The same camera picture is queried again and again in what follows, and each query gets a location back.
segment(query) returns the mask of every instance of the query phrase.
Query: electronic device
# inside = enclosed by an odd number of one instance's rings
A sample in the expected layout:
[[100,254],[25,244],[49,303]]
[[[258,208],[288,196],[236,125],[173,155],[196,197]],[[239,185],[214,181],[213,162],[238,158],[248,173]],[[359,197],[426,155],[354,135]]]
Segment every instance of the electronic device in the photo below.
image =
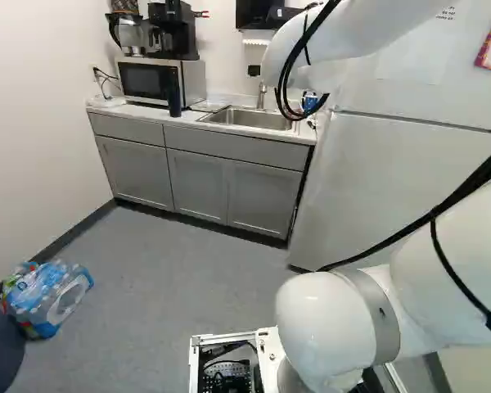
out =
[[207,98],[205,63],[201,60],[121,57],[116,67],[122,93],[130,102],[186,109]]
[[150,2],[148,57],[199,60],[196,47],[195,13],[180,0]]
[[279,29],[302,11],[285,7],[284,0],[236,0],[236,28]]

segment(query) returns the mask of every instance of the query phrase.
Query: microwave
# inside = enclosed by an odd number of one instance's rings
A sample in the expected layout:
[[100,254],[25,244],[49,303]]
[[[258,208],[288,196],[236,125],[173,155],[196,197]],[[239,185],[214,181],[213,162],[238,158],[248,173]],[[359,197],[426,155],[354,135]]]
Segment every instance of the microwave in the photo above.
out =
[[202,60],[122,57],[116,66],[122,94],[130,102],[167,106],[169,89],[175,85],[183,109],[207,98]]

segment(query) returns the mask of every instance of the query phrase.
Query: floor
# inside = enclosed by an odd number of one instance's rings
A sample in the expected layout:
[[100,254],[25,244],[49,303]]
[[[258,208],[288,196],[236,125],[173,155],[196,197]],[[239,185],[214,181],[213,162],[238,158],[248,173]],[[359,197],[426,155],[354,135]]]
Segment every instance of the floor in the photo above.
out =
[[96,286],[8,393],[187,392],[189,337],[272,326],[286,252],[116,208],[59,255]]

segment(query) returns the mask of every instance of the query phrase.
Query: sink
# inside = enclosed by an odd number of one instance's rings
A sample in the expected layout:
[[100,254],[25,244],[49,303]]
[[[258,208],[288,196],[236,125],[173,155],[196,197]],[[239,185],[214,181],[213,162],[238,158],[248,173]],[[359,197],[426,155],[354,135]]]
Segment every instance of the sink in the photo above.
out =
[[230,106],[220,112],[212,113],[198,120],[203,123],[241,125],[257,129],[292,132],[293,122],[276,111],[263,111],[239,106]]

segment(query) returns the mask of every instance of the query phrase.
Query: refrigerator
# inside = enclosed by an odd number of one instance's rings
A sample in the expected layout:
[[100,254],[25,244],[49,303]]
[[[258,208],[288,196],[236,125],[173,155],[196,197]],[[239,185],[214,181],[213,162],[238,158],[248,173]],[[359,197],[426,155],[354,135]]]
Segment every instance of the refrigerator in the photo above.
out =
[[[444,12],[349,61],[311,163],[289,264],[315,270],[366,250],[439,204],[491,154],[491,70],[474,64],[491,30],[491,0]],[[400,244],[354,267],[388,263]],[[491,350],[446,350],[397,369],[410,393],[491,391]]]

